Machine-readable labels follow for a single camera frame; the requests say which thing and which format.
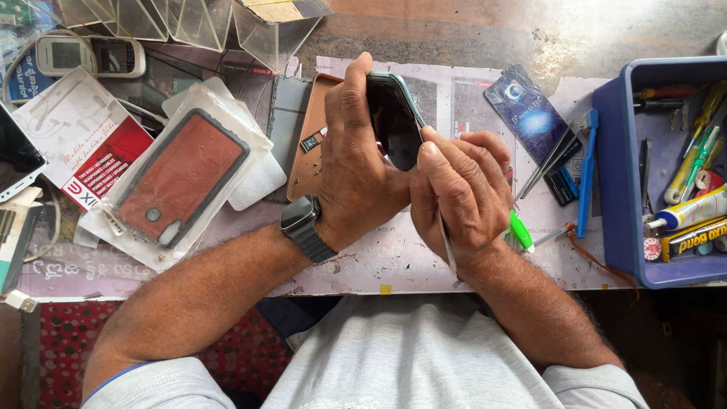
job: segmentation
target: screen protector box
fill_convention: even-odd
[[[43,173],[86,211],[153,142],[82,67],[12,115],[47,158]]]
[[[502,76],[485,91],[485,98],[539,166],[553,149],[561,148],[555,144],[563,132],[567,131],[563,143],[573,136],[573,131],[522,64],[511,64],[502,70]],[[578,197],[577,189],[571,189],[574,186],[569,183],[571,176],[563,166],[582,147],[582,143],[576,138],[561,157],[552,159],[555,165],[551,168],[551,173],[544,177],[561,206]]]

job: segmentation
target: yellow screwdriver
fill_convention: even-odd
[[[727,92],[727,80],[725,79],[711,86],[710,93],[707,94],[707,98],[702,104],[702,112],[694,121],[696,129],[694,130],[694,135],[692,135],[691,140],[689,141],[689,146],[687,146],[686,151],[684,152],[684,156],[682,156],[683,158],[686,158],[686,155],[694,145],[694,141],[696,141],[699,134],[702,133],[704,127],[710,123],[712,115],[714,115],[717,107],[720,105],[720,102],[722,102],[722,98],[725,96],[725,92]]]

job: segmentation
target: green marker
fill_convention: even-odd
[[[525,228],[523,222],[518,219],[517,215],[515,215],[514,210],[510,210],[510,232],[515,235],[525,251],[528,253],[535,253],[533,239],[530,237],[530,233],[528,233],[528,229]]]

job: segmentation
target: red patterned floor mat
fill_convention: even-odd
[[[111,302],[41,306],[42,408],[80,406],[86,361],[103,324],[115,309]],[[197,357],[220,386],[252,392],[264,400],[291,355],[257,310],[251,309]]]

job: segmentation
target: black phone screen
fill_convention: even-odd
[[[45,164],[4,107],[0,107],[0,192],[20,182]]]
[[[422,136],[408,99],[394,79],[369,76],[366,99],[374,134],[391,163],[401,170],[417,164]]]

